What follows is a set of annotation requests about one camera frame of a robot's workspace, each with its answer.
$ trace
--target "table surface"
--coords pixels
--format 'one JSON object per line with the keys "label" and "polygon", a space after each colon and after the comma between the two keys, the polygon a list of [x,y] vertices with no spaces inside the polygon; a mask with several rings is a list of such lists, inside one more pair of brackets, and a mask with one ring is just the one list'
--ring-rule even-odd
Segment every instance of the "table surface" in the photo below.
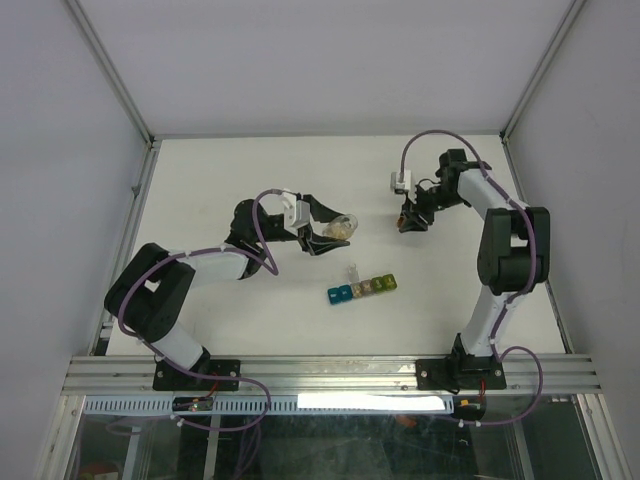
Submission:
{"label": "table surface", "polygon": [[[476,256],[483,222],[463,205],[436,215],[426,233],[399,234],[403,197],[389,191],[407,137],[299,137],[165,140],[136,240],[167,249],[215,246],[229,233],[238,202],[268,188],[311,193],[357,216],[351,245],[311,257],[295,242],[272,244],[280,268],[189,292],[180,314],[186,330],[217,355],[368,355],[448,353],[471,317],[480,281]],[[498,136],[469,136],[497,180],[515,196]],[[438,157],[459,148],[452,138],[420,139],[407,168],[431,177]],[[277,198],[266,198],[280,213]],[[398,289],[331,306],[327,289],[347,282],[355,263],[361,279],[393,273]],[[564,352],[544,286],[514,313],[501,349],[523,345]],[[148,354],[114,329],[110,355]]]}

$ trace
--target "white tabletop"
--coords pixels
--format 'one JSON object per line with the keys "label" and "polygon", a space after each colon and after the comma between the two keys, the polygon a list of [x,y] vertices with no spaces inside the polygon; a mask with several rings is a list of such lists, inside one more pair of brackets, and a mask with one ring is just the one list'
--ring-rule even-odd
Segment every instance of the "white tabletop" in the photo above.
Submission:
{"label": "white tabletop", "polygon": [[[426,233],[399,234],[403,197],[389,191],[407,137],[304,137],[165,140],[151,184],[137,249],[215,246],[229,233],[235,205],[268,188],[311,193],[330,208],[357,216],[351,246],[320,257],[295,242],[272,244],[280,268],[243,281],[190,291],[180,321],[212,354],[441,354],[451,349],[480,292],[476,255],[483,222],[471,208],[436,214]],[[515,196],[497,136],[469,136],[498,181]],[[407,168],[434,177],[438,157],[459,148],[442,136],[418,140]],[[277,199],[263,202],[280,213]],[[327,289],[360,278],[394,274],[398,289],[331,306]],[[549,298],[538,286],[515,312],[501,349],[523,345],[564,352]],[[114,331],[108,354],[147,354]]]}

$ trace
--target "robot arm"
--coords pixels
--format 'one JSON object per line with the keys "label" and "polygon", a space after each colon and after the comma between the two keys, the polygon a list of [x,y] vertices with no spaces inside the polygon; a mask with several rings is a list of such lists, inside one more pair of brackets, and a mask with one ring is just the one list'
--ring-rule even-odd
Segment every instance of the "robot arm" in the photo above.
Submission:
{"label": "robot arm", "polygon": [[[279,215],[267,214],[258,204],[257,222],[266,242],[297,241],[302,251],[310,255],[322,255],[349,245],[346,240],[315,234],[310,225],[311,218],[329,223],[340,220],[341,213],[325,207],[311,195],[282,192],[280,199],[284,213]],[[210,249],[211,253],[191,256],[181,252],[182,258],[167,262],[176,252],[169,252],[155,243],[144,245],[107,293],[105,308],[117,317],[125,296],[136,282],[160,262],[167,262],[135,290],[125,306],[122,321],[154,350],[182,368],[211,373],[209,352],[182,328],[177,321],[178,315],[190,288],[218,281],[243,280],[264,265],[267,254],[256,232],[253,203],[253,199],[248,199],[237,205],[229,236],[223,245]],[[253,258],[242,252],[248,252]]]}
{"label": "robot arm", "polygon": [[[491,380],[487,388],[506,387],[503,375],[497,381],[493,378],[496,371],[501,371],[499,360],[493,355],[493,344],[504,333],[514,308],[525,294],[547,279],[549,212],[518,202],[533,227],[535,238],[531,239],[520,211],[501,195],[495,181],[485,177],[478,162],[467,161],[464,150],[448,150],[439,161],[436,176],[440,183],[426,190],[420,184],[413,185],[409,171],[392,175],[392,190],[405,195],[398,229],[401,233],[427,231],[436,212],[461,203],[473,207],[484,220],[477,260],[482,289],[471,320],[456,337],[451,354],[444,365],[433,367],[429,377],[450,389],[468,385],[475,388],[479,379]],[[492,178],[491,168],[484,167],[486,175]],[[533,284],[522,295],[516,294],[527,287],[532,261],[529,243],[514,245],[512,240],[516,237],[526,242],[534,240],[536,246]]]}

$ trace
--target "robotic arm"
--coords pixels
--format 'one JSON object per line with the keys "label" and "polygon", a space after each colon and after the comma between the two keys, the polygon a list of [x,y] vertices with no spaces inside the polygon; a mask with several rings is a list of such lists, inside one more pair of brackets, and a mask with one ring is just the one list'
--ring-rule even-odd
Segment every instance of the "robotic arm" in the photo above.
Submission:
{"label": "robotic arm", "polygon": [[107,293],[105,308],[118,317],[125,297],[135,284],[152,268],[166,262],[135,289],[124,306],[122,321],[153,350],[161,352],[183,369],[211,374],[209,352],[177,321],[190,288],[218,281],[244,280],[263,265],[270,268],[264,262],[268,253],[263,248],[263,241],[297,241],[303,252],[314,256],[349,245],[345,240],[315,234],[310,225],[311,218],[329,223],[340,220],[341,213],[324,206],[312,195],[281,191],[280,199],[284,213],[279,215],[267,214],[258,203],[257,215],[254,216],[255,200],[240,202],[234,211],[229,236],[220,247],[209,249],[211,253],[191,256],[184,252],[178,255],[181,258],[170,259],[175,252],[155,243],[144,245]]}
{"label": "robotic arm", "polygon": [[[413,185],[408,170],[392,175],[392,190],[405,196],[398,229],[401,233],[426,232],[433,225],[436,212],[461,203],[473,207],[484,219],[477,260],[483,286],[471,320],[457,335],[451,353],[443,361],[424,361],[426,364],[421,365],[427,372],[421,383],[424,389],[438,386],[449,390],[475,389],[480,381],[490,389],[506,388],[494,344],[504,333],[514,307],[536,284],[547,279],[549,212],[518,202],[533,227],[534,238],[529,238],[521,212],[497,190],[497,183],[489,180],[491,167],[483,165],[486,174],[483,173],[480,164],[468,161],[462,149],[448,150],[439,162],[436,176],[440,183],[426,190],[420,184]],[[527,245],[513,245],[514,238],[527,241]],[[532,241],[534,261],[529,248]],[[535,265],[533,282],[528,291],[523,291],[529,283],[532,265]]]}

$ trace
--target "white wall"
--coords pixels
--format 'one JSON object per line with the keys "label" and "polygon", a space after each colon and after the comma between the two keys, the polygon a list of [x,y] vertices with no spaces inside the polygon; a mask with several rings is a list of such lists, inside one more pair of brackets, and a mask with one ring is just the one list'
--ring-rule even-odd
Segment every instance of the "white wall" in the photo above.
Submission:
{"label": "white wall", "polygon": [[640,476],[640,2],[587,3],[511,139],[553,227],[552,286]]}
{"label": "white wall", "polygon": [[0,15],[0,476],[31,479],[143,146],[62,2]]}
{"label": "white wall", "polygon": [[497,133],[569,0],[81,0],[156,134]]}

